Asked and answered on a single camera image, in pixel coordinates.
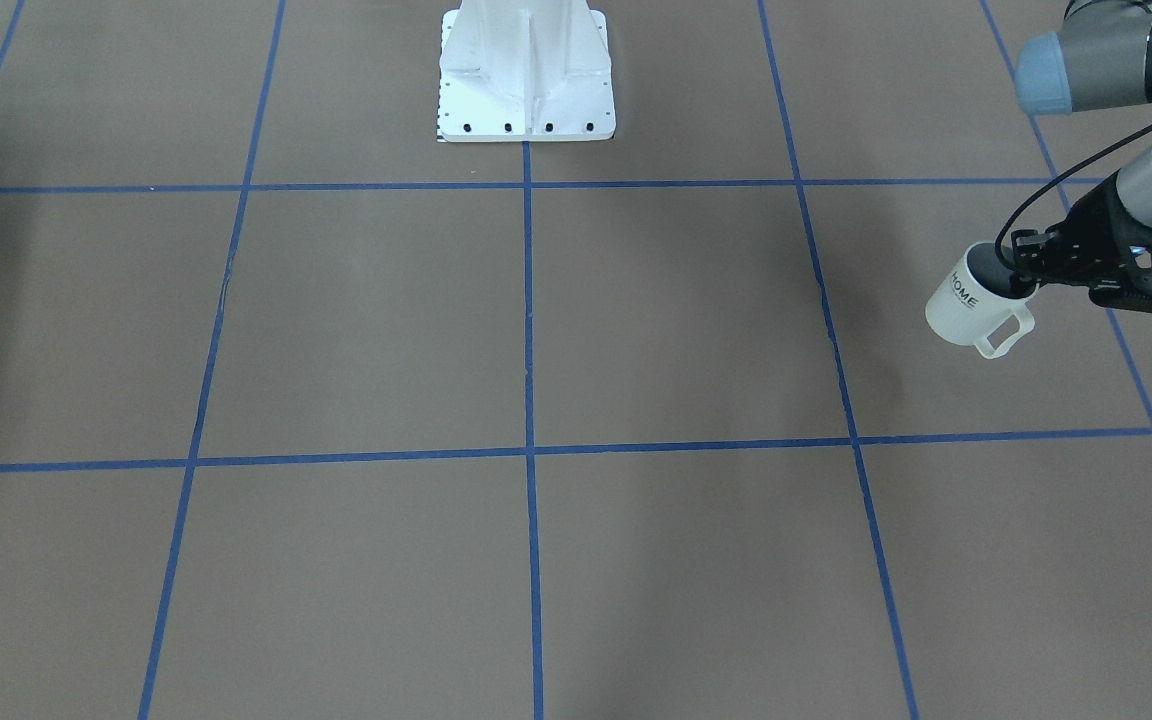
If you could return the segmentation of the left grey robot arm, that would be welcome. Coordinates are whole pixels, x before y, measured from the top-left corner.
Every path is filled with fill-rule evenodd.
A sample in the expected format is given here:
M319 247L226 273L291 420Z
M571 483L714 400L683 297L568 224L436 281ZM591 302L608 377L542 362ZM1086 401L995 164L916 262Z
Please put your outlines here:
M1029 118L1152 104L1152 1L1070 1L1056 32L1026 41L1014 73ZM998 233L1020 288L1087 288L1097 306L1152 314L1152 145L1046 232Z

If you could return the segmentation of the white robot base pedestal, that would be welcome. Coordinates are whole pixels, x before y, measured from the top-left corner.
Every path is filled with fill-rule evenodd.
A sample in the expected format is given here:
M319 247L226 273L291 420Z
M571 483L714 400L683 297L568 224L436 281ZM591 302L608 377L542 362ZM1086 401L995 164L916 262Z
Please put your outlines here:
M608 22L586 1L462 1L440 29L435 141L616 135Z

